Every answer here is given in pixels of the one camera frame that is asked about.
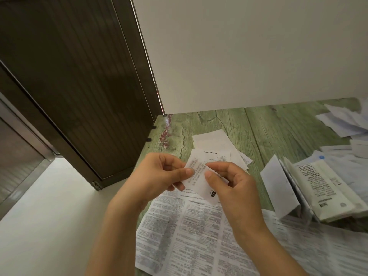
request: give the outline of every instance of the person's right hand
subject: person's right hand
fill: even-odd
[[[218,194],[236,241],[240,244],[255,234],[267,232],[253,176],[231,162],[212,162],[207,166],[230,181],[226,185],[215,173],[205,173],[208,184]]]

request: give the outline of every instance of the hand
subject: hand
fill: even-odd
[[[268,231],[253,176],[230,162],[213,162],[207,166],[230,181],[226,185],[215,173],[205,173],[208,184],[218,194],[236,241],[241,244],[253,234]]]
[[[165,153],[149,153],[135,171],[129,176],[117,192],[112,203],[118,208],[133,207],[141,212],[147,203],[159,196],[163,191],[173,191],[176,186],[184,190],[180,181],[194,174],[191,168],[184,168],[186,163],[179,158]]]

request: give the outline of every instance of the person's left hand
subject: person's left hand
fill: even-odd
[[[141,212],[147,203],[163,191],[173,191],[176,186],[184,190],[180,182],[194,174],[191,168],[184,168],[186,163],[179,158],[165,153],[149,153],[113,198],[119,207],[137,207]]]

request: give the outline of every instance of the green wooden table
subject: green wooden table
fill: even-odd
[[[248,171],[257,181],[262,208],[274,210],[260,176],[274,154],[295,163],[309,157],[320,146],[349,144],[349,137],[340,138],[315,118],[328,112],[324,103],[360,109],[356,98],[346,98],[159,116],[154,124],[156,129],[149,135],[152,141],[145,144],[138,163],[149,152],[170,153],[186,161],[194,148],[192,135],[223,129],[235,147],[253,160]],[[148,207],[141,213],[138,225]],[[367,232],[368,219],[347,218],[333,225]],[[138,269],[136,274],[147,275]]]

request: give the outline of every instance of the tile floor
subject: tile floor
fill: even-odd
[[[83,275],[110,199],[65,159],[55,161],[0,221],[0,274]]]

